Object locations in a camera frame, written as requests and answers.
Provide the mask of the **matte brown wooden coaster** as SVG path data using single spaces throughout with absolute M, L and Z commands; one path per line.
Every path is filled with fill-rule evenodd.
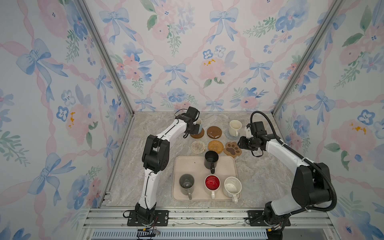
M 190 135 L 190 136 L 191 136 L 192 138 L 194 138 L 194 139 L 200 139 L 200 138 L 202 138 L 202 137 L 204 136 L 204 134 L 205 134 L 205 130 L 202 129 L 201 132 L 200 132 L 199 134 L 196 134 L 196 135 Z

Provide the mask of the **clear patterned glass coaster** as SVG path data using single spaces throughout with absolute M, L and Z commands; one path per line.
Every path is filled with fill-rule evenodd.
M 206 151 L 206 145 L 202 141 L 194 141 L 190 145 L 190 149 L 194 154 L 202 154 Z

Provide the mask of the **glossy brown wooden coaster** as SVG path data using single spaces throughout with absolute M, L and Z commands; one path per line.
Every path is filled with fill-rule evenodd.
M 222 136 L 222 130 L 221 128 L 217 126 L 211 126 L 207 129 L 207 135 L 211 139 L 218 139 Z

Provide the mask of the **woven rattan round coaster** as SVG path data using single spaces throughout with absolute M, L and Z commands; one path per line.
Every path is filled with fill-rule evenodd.
M 224 150 L 224 145 L 218 140 L 213 140 L 208 143 L 208 150 L 220 154 Z

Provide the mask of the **cream mug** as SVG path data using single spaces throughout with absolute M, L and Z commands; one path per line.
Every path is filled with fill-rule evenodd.
M 238 120 L 230 121 L 229 135 L 231 137 L 238 137 L 240 135 L 240 130 L 242 129 L 242 123 Z

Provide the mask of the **black mug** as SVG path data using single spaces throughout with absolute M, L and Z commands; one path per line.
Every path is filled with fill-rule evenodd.
M 210 170 L 211 174 L 215 174 L 216 166 L 219 160 L 219 155 L 215 151 L 207 151 L 205 153 L 204 166 Z

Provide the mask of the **grey mug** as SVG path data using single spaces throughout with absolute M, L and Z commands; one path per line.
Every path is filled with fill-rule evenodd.
M 184 174 L 179 178 L 179 185 L 181 188 L 181 193 L 189 198 L 191 201 L 193 199 L 193 192 L 195 186 L 195 179 L 191 174 Z

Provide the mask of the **red interior white mug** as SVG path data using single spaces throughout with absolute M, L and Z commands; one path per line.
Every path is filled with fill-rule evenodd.
M 205 191 L 211 200 L 216 199 L 216 192 L 221 186 L 221 181 L 216 175 L 208 175 L 204 180 Z

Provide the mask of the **white and blue mug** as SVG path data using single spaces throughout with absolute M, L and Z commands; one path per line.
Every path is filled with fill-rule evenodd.
M 197 131 L 197 134 L 200 134 L 201 132 L 202 132 L 202 129 L 203 129 L 203 127 L 202 127 L 202 120 L 200 119 L 200 118 L 198 118 L 196 121 L 195 121 L 195 127 L 197 128 L 197 127 L 199 127 L 198 128 L 198 131 Z

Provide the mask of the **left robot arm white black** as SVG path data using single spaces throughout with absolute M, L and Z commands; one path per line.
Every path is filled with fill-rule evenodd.
M 142 162 L 145 169 L 145 180 L 139 201 L 135 205 L 136 219 L 144 225 L 155 221 L 156 195 L 159 185 L 158 177 L 165 170 L 170 159 L 170 148 L 176 138 L 184 134 L 195 135 L 199 132 L 197 124 L 200 112 L 183 113 L 175 116 L 174 121 L 157 135 L 149 135 L 144 147 Z

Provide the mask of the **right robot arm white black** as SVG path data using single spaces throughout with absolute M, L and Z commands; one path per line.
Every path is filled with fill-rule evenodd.
M 326 164 L 311 161 L 280 139 L 269 135 L 240 137 L 238 147 L 251 152 L 267 152 L 294 174 L 291 192 L 278 200 L 266 203 L 262 219 L 267 225 L 284 226 L 290 216 L 309 210 L 330 212 L 337 206 L 336 189 Z

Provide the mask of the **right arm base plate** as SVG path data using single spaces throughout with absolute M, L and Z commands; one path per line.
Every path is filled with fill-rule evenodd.
M 251 227 L 282 227 L 285 216 L 277 216 L 273 212 L 264 210 L 249 210 L 246 223 Z

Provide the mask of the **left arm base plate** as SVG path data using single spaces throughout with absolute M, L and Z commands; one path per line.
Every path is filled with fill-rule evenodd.
M 167 227 L 169 222 L 169 211 L 167 210 L 155 210 L 148 221 L 135 211 L 130 211 L 128 216 L 123 213 L 123 216 L 127 218 L 128 227 Z

